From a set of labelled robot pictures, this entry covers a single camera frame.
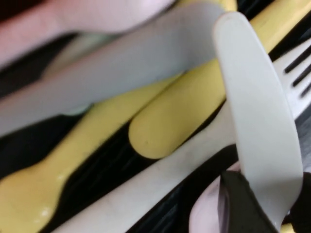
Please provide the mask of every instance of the fork tine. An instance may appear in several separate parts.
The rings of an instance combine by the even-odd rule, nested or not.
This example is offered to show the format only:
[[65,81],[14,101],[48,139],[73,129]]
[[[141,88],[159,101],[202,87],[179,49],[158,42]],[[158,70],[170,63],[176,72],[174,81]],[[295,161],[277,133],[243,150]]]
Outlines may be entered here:
[[[306,44],[303,44],[304,48],[306,47],[306,49],[309,48],[309,45],[311,45],[311,39],[306,41],[307,43]],[[300,54],[302,54],[303,52],[305,52],[306,50],[300,50],[300,48],[298,48],[299,51],[301,52]],[[292,62],[296,62],[296,58],[300,55],[300,54],[293,54],[293,57],[292,57]],[[304,57],[304,60],[301,60],[300,63],[297,63],[296,64],[296,67],[294,67],[290,72],[288,72],[287,74],[285,73],[285,69],[289,66],[284,66],[283,67],[283,75],[286,76],[286,79],[288,79],[288,83],[290,86],[294,86],[296,87],[297,86],[297,89],[298,88],[298,83],[299,82],[303,82],[304,79],[307,78],[307,76],[309,75],[309,72],[310,72],[310,64],[311,64],[311,55],[309,54],[308,56],[305,56]]]
[[[302,66],[302,68],[306,69],[307,67],[309,67],[311,65],[311,56],[308,58],[308,64],[306,66]],[[296,85],[296,86],[292,86],[291,88],[293,88],[294,92],[300,96],[302,95],[302,93],[305,91],[305,89],[308,87],[308,85],[311,83],[311,73],[310,70],[308,70],[308,74],[305,75],[305,77]],[[291,76],[291,79],[294,80],[295,78],[297,78],[298,76]]]
[[284,71],[296,58],[298,58],[309,46],[311,45],[311,39],[308,39],[301,45],[290,50],[286,54],[282,55],[279,59],[273,62],[277,70]]

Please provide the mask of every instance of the black surface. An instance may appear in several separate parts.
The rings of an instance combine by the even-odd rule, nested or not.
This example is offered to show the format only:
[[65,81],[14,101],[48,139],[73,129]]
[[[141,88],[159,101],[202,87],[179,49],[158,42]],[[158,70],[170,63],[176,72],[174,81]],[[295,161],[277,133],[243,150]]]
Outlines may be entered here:
[[221,174],[219,196],[220,233],[277,233],[248,181],[239,172]]
[[311,232],[311,173],[304,173],[302,190],[290,211],[293,229],[296,233]]
[[187,233],[190,211],[202,192],[237,161],[235,145],[202,164],[127,233]]

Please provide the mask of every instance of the white plastic utensil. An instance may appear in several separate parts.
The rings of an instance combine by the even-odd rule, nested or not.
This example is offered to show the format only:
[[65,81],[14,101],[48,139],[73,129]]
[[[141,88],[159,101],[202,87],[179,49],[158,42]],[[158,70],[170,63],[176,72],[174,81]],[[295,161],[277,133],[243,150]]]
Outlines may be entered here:
[[75,31],[119,33],[154,17],[173,0],[48,0],[0,24],[0,68]]
[[[42,79],[53,77],[53,74],[64,69],[66,66],[87,56],[99,47],[111,42],[115,36],[104,35],[99,33],[84,33],[78,35],[62,49],[62,51],[53,59],[48,67],[43,71]],[[74,116],[85,112],[91,104],[81,106],[63,113],[66,116]]]
[[273,64],[245,16],[238,12],[222,15],[213,39],[241,171],[260,206],[280,230],[303,181],[292,113]]
[[[311,103],[309,93],[303,98],[299,94],[299,90],[306,89],[311,83],[311,74],[307,75],[305,80],[299,84],[299,90],[297,90],[298,86],[292,87],[291,84],[300,72],[311,64],[311,56],[288,74],[285,74],[284,70],[310,45],[311,39],[274,62],[277,73],[282,74],[279,75],[279,79],[295,119]],[[78,230],[84,233],[89,229],[94,233],[100,233],[102,232],[101,227],[105,227],[112,233],[125,232],[202,163],[222,148],[234,143],[235,136],[230,108],[225,102],[209,126],[178,148],[172,155],[156,162],[119,186],[56,229],[54,233],[71,233]]]
[[[270,52],[309,11],[310,0],[277,0],[250,23]],[[205,91],[209,82],[215,82],[216,88]],[[219,83],[222,78],[216,60],[183,75],[131,121],[129,138],[135,150],[147,158],[171,154],[225,100],[225,89]]]
[[67,110],[176,75],[214,58],[210,30],[224,10],[178,7],[91,55],[0,100],[0,136]]

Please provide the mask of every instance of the gray plastic spoon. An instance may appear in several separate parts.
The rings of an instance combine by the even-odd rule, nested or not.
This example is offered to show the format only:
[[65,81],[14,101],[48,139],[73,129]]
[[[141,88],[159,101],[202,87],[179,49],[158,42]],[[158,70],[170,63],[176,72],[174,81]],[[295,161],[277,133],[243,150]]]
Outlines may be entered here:
[[[308,89],[311,73],[298,86],[292,86],[299,74],[308,68],[311,56],[304,61],[300,61],[300,64],[296,64],[297,66],[291,72],[285,74],[284,70],[297,57],[304,54],[310,45],[311,39],[274,62],[274,67],[279,74],[279,79],[290,103],[294,119],[297,119],[311,103],[311,91]],[[301,98],[301,93],[304,90],[309,92]],[[125,229],[129,229],[140,220],[202,163],[210,159],[222,148],[234,143],[235,136],[232,117],[229,105],[226,102],[216,118],[206,128],[170,156],[159,160],[102,197],[66,222],[55,233],[70,233],[81,229],[84,230],[81,230],[82,232],[88,232],[92,226],[99,226],[98,231],[95,231],[93,228],[92,230],[94,233],[100,233],[101,224],[105,225],[106,229],[115,229],[116,231],[114,232],[116,233],[124,232]],[[213,190],[208,189],[207,192],[201,195],[197,201],[198,203],[192,209],[190,233],[219,232],[217,215],[218,194],[213,193],[213,198],[211,199],[209,196],[211,194],[210,191],[218,192],[214,188]],[[206,219],[206,215],[210,213],[213,214],[213,217]]]
[[0,136],[213,59],[211,29],[224,10],[178,7],[71,66],[0,100]]

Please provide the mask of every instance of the plastic spoon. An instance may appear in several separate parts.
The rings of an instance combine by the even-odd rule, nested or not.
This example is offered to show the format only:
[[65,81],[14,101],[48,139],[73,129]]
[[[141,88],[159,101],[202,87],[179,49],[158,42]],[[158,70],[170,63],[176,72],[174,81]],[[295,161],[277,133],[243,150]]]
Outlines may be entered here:
[[[292,83],[297,79],[299,74],[308,70],[311,56],[306,58],[305,55],[310,45],[311,39],[297,46],[287,54],[284,54],[274,62],[286,97],[290,102],[294,119],[297,119],[311,103],[311,90],[308,88],[311,81],[310,73],[298,86],[292,86]],[[284,74],[284,70],[293,63],[297,65],[295,69]],[[301,93],[304,90],[308,90],[309,92],[301,98]],[[129,229],[202,163],[224,147],[235,143],[231,118],[228,103],[225,103],[216,118],[205,129],[174,151],[170,156],[159,160],[131,180],[119,186],[95,204],[73,217],[55,232],[70,233],[75,230],[81,230],[87,233],[91,228],[93,232],[100,233],[101,226],[105,226],[106,229],[112,232],[115,230],[114,232],[117,233],[122,233],[126,229]],[[203,227],[205,227],[205,223],[208,223],[205,217],[206,215],[203,216],[204,221],[200,221],[200,224],[196,222],[195,225],[200,227],[203,224]]]
[[206,28],[223,12],[220,6],[206,2],[175,8],[53,76],[1,99],[0,136],[213,59]]
[[0,68],[65,33],[119,33],[154,17],[173,0],[48,0],[0,24]]
[[[208,49],[212,47],[211,37],[208,35],[211,34],[212,25],[219,16],[212,14],[211,17],[211,14],[209,14],[211,11],[214,14],[223,12],[220,7],[214,4],[196,3],[185,7],[180,14],[175,15],[166,22],[183,18],[189,19],[187,22],[193,27],[202,26],[201,28],[204,29],[201,32],[204,35],[202,39],[210,39],[210,41],[205,41]],[[144,95],[150,94],[148,89],[145,89],[145,92]],[[124,96],[126,98],[121,98],[121,100],[128,100],[128,102],[123,102],[123,104],[120,104],[122,101],[117,102],[116,100],[110,102],[110,104],[115,103],[113,106],[106,106],[110,107],[110,111],[104,111],[104,106],[101,106],[100,109],[92,109],[79,126],[70,133],[68,138],[43,162],[32,168],[14,173],[0,182],[1,233],[36,232],[50,220],[70,174],[85,161],[94,148],[102,143],[102,140],[107,139],[118,127],[125,123],[124,120],[127,120],[146,104],[145,99],[138,99],[139,94],[134,96],[135,101],[130,100],[131,93],[128,94],[128,96]],[[120,115],[118,115],[118,118],[113,118],[116,113],[120,113]],[[113,124],[107,125],[108,122],[105,122],[106,124],[98,126],[97,122],[92,121],[92,117],[97,117],[99,114],[103,122],[108,119]],[[102,135],[103,129],[107,132],[106,135]],[[73,150],[77,150],[79,153],[74,154],[72,158],[69,155]]]
[[[310,10],[310,0],[273,1],[251,25],[270,52]],[[217,91],[211,88],[215,96],[205,89],[210,80],[218,83]],[[171,154],[224,101],[222,85],[216,60],[183,75],[133,119],[129,131],[133,148],[147,158]]]

